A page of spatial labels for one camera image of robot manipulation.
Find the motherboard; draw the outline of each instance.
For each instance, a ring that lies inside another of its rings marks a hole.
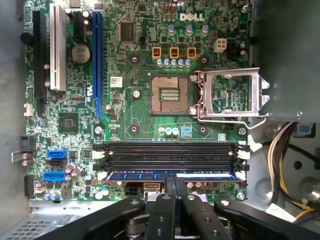
[[[206,92],[217,114],[248,111],[250,78],[199,79],[250,67],[250,23],[246,0],[26,0],[26,196],[147,198],[177,176],[210,202],[244,200],[247,130],[199,121],[199,105]]]

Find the white pci slot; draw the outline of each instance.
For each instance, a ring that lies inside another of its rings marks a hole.
[[[50,4],[50,89],[66,91],[66,13]]]

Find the blue sata port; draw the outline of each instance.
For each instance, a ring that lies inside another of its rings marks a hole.
[[[66,159],[67,151],[66,150],[48,150],[47,157],[48,159]]]
[[[43,180],[46,182],[62,182],[65,180],[64,171],[46,171],[43,173]]]

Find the dell logo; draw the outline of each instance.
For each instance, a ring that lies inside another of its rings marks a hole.
[[[180,21],[196,21],[196,22],[204,22],[205,19],[203,18],[202,16],[202,13],[199,14],[199,17],[198,17],[198,14],[195,13],[195,14],[185,14],[185,13],[180,13]]]

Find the blue pcie slot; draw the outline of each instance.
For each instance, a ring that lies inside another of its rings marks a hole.
[[[46,182],[62,182],[65,180],[64,171],[46,171],[43,173],[43,180]]]
[[[163,182],[166,176],[182,177],[190,182],[242,182],[244,179],[236,176],[235,173],[227,172],[192,172],[192,171],[169,171],[169,172],[134,172],[134,171],[112,171],[107,181],[143,181],[143,182]]]
[[[103,16],[100,12],[92,13],[92,94],[96,103],[96,114],[100,119],[101,98],[103,97]]]

